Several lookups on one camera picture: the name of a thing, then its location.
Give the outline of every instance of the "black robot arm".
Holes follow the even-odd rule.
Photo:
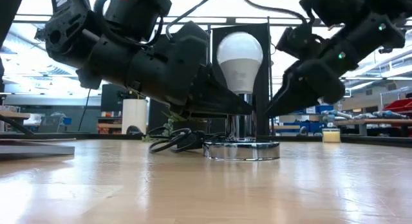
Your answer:
[[[107,0],[97,0],[94,11],[88,0],[52,1],[53,16],[42,38],[51,58],[78,68],[82,87],[98,89],[106,80],[168,104],[178,114],[252,112],[215,80],[205,60],[209,35],[199,26],[188,22],[172,39],[159,39],[170,0],[111,0],[104,16]]]
[[[283,75],[281,89],[267,114],[279,116],[323,102],[334,104],[344,95],[339,77],[380,46],[403,48],[405,31],[395,26],[412,13],[412,0],[301,0],[310,22],[287,28],[276,48],[298,59]],[[326,26],[343,24],[332,38],[312,33],[312,10]]]

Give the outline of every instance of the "light bulb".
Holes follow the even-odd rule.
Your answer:
[[[245,32],[229,34],[219,44],[217,59],[231,92],[253,93],[263,60],[262,47],[254,36]]]

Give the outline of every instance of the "workbench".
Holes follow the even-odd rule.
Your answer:
[[[349,126],[356,125],[359,126],[359,134],[362,136],[367,136],[367,125],[368,124],[391,124],[400,126],[403,137],[409,136],[409,127],[412,126],[412,120],[401,120],[401,119],[385,119],[385,118],[369,118],[369,119],[359,119],[359,120],[340,120],[335,121],[336,126]]]
[[[150,143],[66,142],[74,157],[1,162],[0,223],[412,223],[412,149],[281,142],[227,162]]]
[[[30,118],[29,113],[18,113],[13,111],[0,111],[0,115],[4,117],[11,118],[12,120],[16,121],[18,124],[23,125],[24,120]]]

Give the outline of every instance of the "green led light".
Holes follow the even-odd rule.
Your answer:
[[[339,59],[343,59],[346,57],[346,54],[344,52],[341,52],[338,56]]]
[[[380,26],[379,26],[379,31],[382,31],[382,30],[384,30],[386,28],[386,25],[385,24],[381,24]]]

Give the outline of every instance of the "yellow container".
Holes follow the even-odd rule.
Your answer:
[[[339,128],[324,128],[322,129],[324,143],[340,143],[341,130]]]

